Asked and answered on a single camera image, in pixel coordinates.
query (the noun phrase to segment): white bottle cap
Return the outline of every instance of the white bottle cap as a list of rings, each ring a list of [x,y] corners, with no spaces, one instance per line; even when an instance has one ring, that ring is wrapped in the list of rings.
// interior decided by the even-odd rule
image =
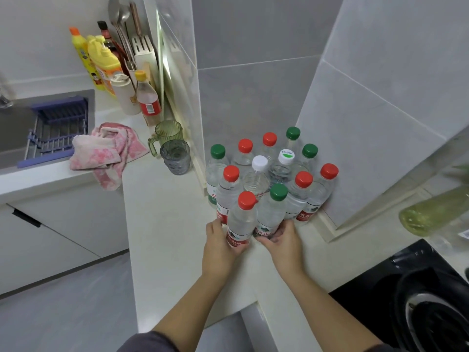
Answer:
[[[290,149],[282,149],[278,154],[278,161],[282,164],[292,164],[293,159],[295,159],[295,154]]]
[[[267,170],[267,164],[269,161],[264,156],[255,156],[252,160],[252,169],[256,172],[264,172]]]

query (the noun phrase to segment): gray floor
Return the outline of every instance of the gray floor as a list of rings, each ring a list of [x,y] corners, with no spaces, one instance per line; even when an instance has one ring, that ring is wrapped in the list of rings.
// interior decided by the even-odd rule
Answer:
[[[0,300],[0,351],[115,352],[136,332],[128,253]],[[211,351],[254,351],[239,313],[203,332]]]

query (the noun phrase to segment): person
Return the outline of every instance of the person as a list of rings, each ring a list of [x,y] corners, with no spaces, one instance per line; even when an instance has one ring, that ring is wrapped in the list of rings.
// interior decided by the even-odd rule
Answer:
[[[235,260],[248,248],[232,248],[220,220],[206,226],[202,275],[150,332],[130,337],[118,352],[194,352],[207,316],[226,284]],[[302,242],[293,220],[284,221],[268,239],[256,237],[300,305],[323,352],[391,352],[364,325],[329,296],[303,268]]]

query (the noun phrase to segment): hand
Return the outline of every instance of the hand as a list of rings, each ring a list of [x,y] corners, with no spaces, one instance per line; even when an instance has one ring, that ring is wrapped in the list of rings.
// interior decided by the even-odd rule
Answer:
[[[247,248],[247,244],[231,247],[226,240],[226,233],[221,228],[219,219],[205,226],[207,242],[203,248],[202,275],[222,281],[228,279],[236,258]]]
[[[283,221],[271,239],[258,236],[256,240],[270,252],[273,264],[283,280],[304,273],[301,239],[293,220]]]

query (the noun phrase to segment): yellow detergent bottle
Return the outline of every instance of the yellow detergent bottle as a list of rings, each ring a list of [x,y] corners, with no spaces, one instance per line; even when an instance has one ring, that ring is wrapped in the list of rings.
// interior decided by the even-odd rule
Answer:
[[[104,45],[105,39],[102,35],[96,37],[87,36],[88,53],[93,64],[96,66],[106,90],[115,96],[111,84],[111,78],[117,74],[123,74],[119,59]]]
[[[88,71],[88,74],[94,82],[94,85],[98,90],[104,90],[105,87],[103,85],[103,81],[99,77],[99,74],[96,68],[94,67],[93,63],[91,62],[90,56],[88,54],[88,43],[86,42],[86,39],[82,35],[80,35],[80,32],[77,28],[70,27],[69,30],[72,34],[73,46],[75,47],[76,52],[80,56],[83,65],[85,66],[86,70]]]

